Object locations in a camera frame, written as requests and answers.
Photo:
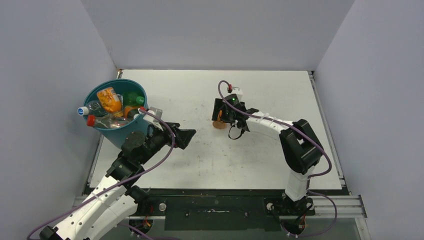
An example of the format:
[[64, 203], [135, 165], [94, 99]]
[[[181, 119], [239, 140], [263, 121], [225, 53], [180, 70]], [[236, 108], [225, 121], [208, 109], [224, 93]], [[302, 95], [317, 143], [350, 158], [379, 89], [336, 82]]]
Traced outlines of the small orange juice bottle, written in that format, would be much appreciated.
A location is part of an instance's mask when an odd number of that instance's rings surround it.
[[224, 130], [227, 128], [227, 123], [221, 120], [222, 110], [218, 112], [216, 120], [212, 122], [212, 126], [218, 130]]

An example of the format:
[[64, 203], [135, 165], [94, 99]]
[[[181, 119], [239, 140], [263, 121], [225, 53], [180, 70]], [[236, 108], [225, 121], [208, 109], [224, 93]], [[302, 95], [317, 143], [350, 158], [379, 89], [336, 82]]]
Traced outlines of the large orange label bottle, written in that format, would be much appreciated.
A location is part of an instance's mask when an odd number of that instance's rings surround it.
[[139, 114], [140, 106], [127, 105], [123, 109], [123, 116], [128, 120], [133, 120]]

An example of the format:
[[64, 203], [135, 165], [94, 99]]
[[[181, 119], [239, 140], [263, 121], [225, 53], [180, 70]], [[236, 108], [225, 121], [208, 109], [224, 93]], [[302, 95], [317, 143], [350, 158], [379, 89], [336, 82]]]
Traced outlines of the green plastic bottle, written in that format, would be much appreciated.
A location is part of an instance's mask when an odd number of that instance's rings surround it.
[[130, 91], [122, 94], [124, 106], [144, 106], [146, 98], [142, 92]]

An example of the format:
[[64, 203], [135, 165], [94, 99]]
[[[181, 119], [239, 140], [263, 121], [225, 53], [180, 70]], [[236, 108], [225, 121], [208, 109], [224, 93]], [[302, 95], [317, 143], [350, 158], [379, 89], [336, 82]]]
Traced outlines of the red cap small bottle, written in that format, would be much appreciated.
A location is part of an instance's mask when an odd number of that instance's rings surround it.
[[99, 129], [119, 129], [131, 122], [130, 119], [108, 114], [105, 116], [88, 115], [86, 125]]

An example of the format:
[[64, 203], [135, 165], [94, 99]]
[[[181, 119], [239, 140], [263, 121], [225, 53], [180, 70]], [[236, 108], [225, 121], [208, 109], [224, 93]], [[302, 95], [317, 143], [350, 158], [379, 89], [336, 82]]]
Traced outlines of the orange bottle with barcode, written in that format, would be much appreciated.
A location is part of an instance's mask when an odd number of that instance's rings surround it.
[[104, 88], [96, 93], [101, 106], [110, 114], [122, 117], [123, 104], [113, 87]]

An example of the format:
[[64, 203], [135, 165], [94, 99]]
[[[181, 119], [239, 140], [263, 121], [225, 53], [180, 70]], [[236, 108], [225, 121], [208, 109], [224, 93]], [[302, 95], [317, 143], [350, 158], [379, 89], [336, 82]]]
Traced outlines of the clear bottle blue cap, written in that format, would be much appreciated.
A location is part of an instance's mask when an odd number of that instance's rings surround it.
[[108, 114], [99, 100], [89, 101], [86, 105], [79, 107], [77, 113], [80, 116], [94, 115], [95, 117], [104, 117]]

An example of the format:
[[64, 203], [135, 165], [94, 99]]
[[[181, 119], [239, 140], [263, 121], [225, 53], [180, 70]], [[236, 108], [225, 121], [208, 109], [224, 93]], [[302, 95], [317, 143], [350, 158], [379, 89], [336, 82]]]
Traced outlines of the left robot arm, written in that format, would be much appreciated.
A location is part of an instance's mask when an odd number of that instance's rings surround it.
[[196, 134], [164, 122], [149, 135], [133, 131], [126, 136], [121, 152], [91, 194], [55, 226], [45, 226], [42, 240], [99, 240], [132, 214], [149, 210], [148, 193], [135, 183], [147, 173], [144, 164], [164, 146], [184, 150]]

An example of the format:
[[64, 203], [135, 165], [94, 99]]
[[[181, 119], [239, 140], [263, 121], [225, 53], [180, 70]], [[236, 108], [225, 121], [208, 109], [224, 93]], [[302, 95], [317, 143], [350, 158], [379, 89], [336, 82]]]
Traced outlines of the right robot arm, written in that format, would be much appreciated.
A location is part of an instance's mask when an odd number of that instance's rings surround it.
[[323, 156], [322, 147], [314, 130], [305, 119], [284, 121], [269, 116], [256, 108], [246, 109], [236, 94], [224, 99], [216, 98], [212, 120], [231, 124], [241, 129], [241, 133], [264, 134], [280, 142], [284, 159], [290, 168], [284, 193], [283, 209], [296, 214], [303, 207], [302, 198], [307, 195], [310, 176]]

